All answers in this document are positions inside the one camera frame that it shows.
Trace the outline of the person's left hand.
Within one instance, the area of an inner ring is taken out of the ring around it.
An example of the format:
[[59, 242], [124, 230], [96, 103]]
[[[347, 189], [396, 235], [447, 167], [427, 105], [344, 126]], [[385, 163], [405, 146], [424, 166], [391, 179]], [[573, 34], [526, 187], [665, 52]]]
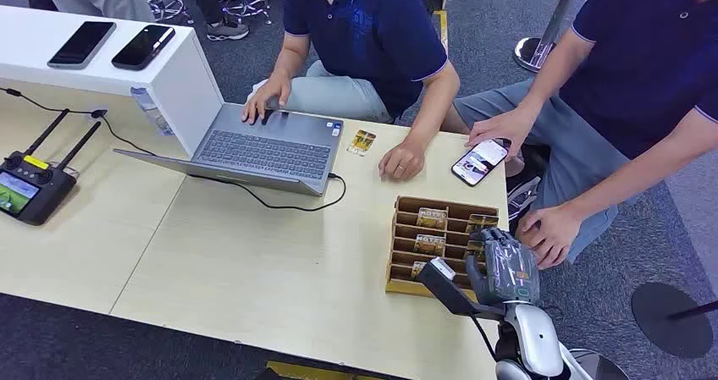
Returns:
[[407, 181], [423, 170], [427, 145], [408, 138], [385, 153], [378, 164], [381, 179]]
[[566, 259], [583, 219], [571, 201], [538, 209], [519, 221], [516, 237], [534, 254], [538, 269], [547, 269]]

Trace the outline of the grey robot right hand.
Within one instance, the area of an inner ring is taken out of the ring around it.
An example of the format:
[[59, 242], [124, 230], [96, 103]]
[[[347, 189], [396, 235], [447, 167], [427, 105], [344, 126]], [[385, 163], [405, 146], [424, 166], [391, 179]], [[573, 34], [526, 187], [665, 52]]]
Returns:
[[496, 227], [470, 233], [466, 271], [479, 303], [536, 303], [540, 279], [534, 254], [511, 235]]

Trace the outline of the person's right hand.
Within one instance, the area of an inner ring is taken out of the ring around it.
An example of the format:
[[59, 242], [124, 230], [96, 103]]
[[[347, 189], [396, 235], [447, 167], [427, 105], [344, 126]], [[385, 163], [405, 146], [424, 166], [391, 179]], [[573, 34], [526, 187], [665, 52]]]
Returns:
[[507, 140], [509, 142], [507, 157], [513, 158], [527, 139], [537, 117], [536, 110], [517, 107], [507, 113], [476, 122], [470, 131], [466, 146], [475, 146], [487, 140]]
[[290, 95], [291, 81], [286, 74], [272, 74], [261, 83], [247, 98], [240, 112], [240, 120], [254, 124], [263, 121], [271, 109], [270, 102], [277, 99], [279, 107], [283, 107]]

